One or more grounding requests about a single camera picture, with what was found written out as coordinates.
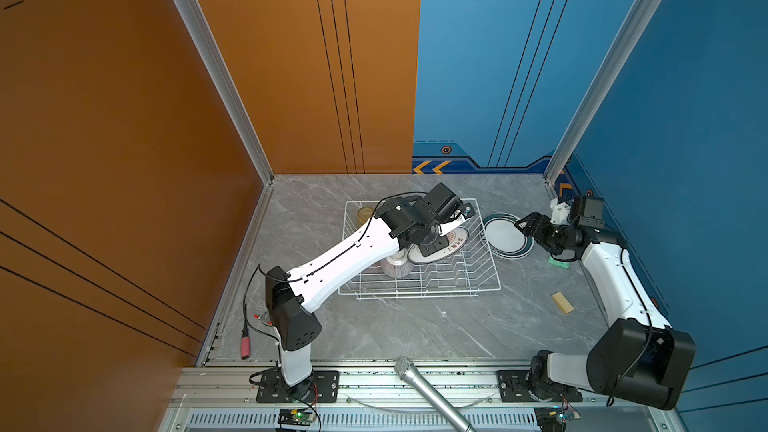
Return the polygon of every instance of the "robotic arm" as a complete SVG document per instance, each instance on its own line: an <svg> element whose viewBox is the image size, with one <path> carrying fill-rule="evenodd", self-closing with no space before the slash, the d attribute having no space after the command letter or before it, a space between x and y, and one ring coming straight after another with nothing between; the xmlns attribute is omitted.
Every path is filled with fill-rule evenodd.
<svg viewBox="0 0 768 432"><path fill-rule="evenodd" d="M624 239L603 222L603 199L554 199L552 218L533 213L515 226L552 255L574 251L605 307L609 330L588 355L541 350L533 357L528 382L539 399L559 398L575 388L669 410L685 383L696 346L672 329L640 283Z"/></svg>
<svg viewBox="0 0 768 432"><path fill-rule="evenodd" d="M288 272L281 267L269 270L266 308L280 337L280 369L290 394L302 398L310 386L310 344L322 330L314 312L333 292L366 267L411 244L417 244L424 256L444 249L445 235L474 215L472 206L440 183L423 197L379 201L364 226L307 264Z"/></svg>

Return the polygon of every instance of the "microphone head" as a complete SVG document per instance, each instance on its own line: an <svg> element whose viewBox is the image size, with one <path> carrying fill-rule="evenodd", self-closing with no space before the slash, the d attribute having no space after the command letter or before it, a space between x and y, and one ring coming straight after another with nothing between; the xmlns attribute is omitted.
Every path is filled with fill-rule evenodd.
<svg viewBox="0 0 768 432"><path fill-rule="evenodd" d="M406 372L411 366L413 366L413 362L410 359L400 357L397 364L395 364L395 374L402 379L406 376Z"/></svg>

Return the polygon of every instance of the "dish rack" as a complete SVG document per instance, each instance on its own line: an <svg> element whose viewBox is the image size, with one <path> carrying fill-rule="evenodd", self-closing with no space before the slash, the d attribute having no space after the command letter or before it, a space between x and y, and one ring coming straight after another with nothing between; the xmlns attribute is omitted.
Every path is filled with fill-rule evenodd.
<svg viewBox="0 0 768 432"><path fill-rule="evenodd" d="M432 264L416 265L403 278L391 278L381 272L378 264L368 267L339 288L340 295L355 295L358 299L477 297L482 292L500 290L498 270L488 244L482 239L485 228L478 202L464 198L475 208L475 215L462 226L469 231L466 244L456 254ZM375 201L348 201L344 207L342 239L349 237L357 226L360 207L375 207Z"/></svg>

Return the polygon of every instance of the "green sponge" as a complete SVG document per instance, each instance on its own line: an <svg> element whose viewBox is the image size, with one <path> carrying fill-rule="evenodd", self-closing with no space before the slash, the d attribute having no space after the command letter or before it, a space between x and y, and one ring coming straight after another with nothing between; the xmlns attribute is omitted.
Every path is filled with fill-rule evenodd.
<svg viewBox="0 0 768 432"><path fill-rule="evenodd" d="M554 260L551 255L549 256L549 263L552 265L557 265L558 267L562 267L562 268L571 267L571 264L568 264L567 262L560 262L559 260Z"/></svg>

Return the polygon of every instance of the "orange wall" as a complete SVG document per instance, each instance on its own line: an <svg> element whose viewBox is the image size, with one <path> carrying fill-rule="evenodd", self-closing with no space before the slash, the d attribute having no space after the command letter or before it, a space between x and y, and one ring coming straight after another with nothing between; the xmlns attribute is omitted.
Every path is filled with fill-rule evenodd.
<svg viewBox="0 0 768 432"><path fill-rule="evenodd" d="M0 24L0 415L152 430L260 180L172 0L24 0Z"/></svg>
<svg viewBox="0 0 768 432"><path fill-rule="evenodd" d="M420 0L198 1L275 173L410 171Z"/></svg>

